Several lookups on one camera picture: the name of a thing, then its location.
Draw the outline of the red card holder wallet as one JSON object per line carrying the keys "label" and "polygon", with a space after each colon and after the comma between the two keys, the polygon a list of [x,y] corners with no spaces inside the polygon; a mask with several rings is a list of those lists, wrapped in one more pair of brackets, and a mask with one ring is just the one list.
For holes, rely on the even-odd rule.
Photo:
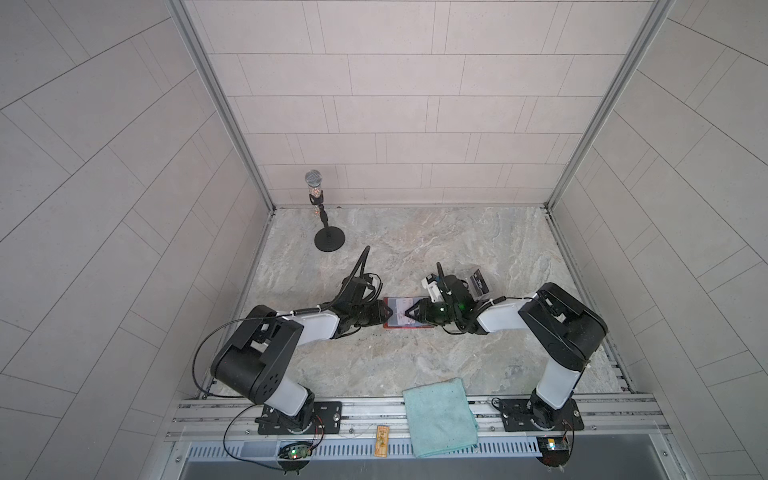
{"label": "red card holder wallet", "polygon": [[386,297],[385,302],[393,314],[383,324],[385,329],[422,329],[431,328],[431,325],[420,323],[405,312],[419,301],[418,297]]}

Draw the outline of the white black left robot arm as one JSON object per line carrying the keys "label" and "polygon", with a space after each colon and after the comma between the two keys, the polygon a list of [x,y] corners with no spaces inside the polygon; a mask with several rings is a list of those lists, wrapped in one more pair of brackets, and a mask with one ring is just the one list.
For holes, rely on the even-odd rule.
{"label": "white black left robot arm", "polygon": [[315,395],[286,376],[297,347],[338,340],[393,315],[379,298],[383,283],[372,273],[347,277],[330,302],[280,314],[259,305],[242,320],[214,357],[211,376],[255,405],[277,413],[277,424],[305,431],[314,420]]}

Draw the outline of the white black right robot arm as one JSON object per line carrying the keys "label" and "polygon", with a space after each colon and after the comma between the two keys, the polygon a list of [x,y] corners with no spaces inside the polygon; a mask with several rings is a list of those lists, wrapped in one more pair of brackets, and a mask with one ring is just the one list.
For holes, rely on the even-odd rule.
{"label": "white black right robot arm", "polygon": [[405,317],[436,327],[454,325],[459,335],[527,330],[549,355],[527,400],[491,401],[507,432],[584,429],[573,393],[608,333],[599,315],[552,282],[527,296],[488,299],[474,298],[469,283],[454,275],[430,275],[423,286],[428,296],[406,309]]}

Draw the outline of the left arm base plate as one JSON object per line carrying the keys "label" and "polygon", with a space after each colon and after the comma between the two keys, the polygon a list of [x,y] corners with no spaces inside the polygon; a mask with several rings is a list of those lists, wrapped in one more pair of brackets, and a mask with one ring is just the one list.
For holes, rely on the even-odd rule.
{"label": "left arm base plate", "polygon": [[293,417],[264,406],[255,421],[260,435],[337,434],[340,431],[341,414],[340,401],[316,401],[311,410],[302,408]]}

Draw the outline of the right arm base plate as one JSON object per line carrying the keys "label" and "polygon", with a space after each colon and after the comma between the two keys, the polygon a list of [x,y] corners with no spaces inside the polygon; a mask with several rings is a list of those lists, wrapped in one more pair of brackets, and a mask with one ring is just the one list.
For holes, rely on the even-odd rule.
{"label": "right arm base plate", "polygon": [[491,405],[500,413],[506,432],[582,431],[585,428],[574,399],[569,399],[560,409],[554,409],[540,399],[494,398]]}

